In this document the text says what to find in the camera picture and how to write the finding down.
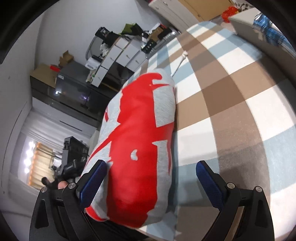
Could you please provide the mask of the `left hand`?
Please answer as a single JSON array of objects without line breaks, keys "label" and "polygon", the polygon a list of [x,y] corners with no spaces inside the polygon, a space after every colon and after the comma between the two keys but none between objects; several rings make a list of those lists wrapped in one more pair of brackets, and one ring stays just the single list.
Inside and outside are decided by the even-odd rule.
[{"label": "left hand", "polygon": [[58,183],[58,189],[64,189],[69,185],[67,181],[61,181]]}]

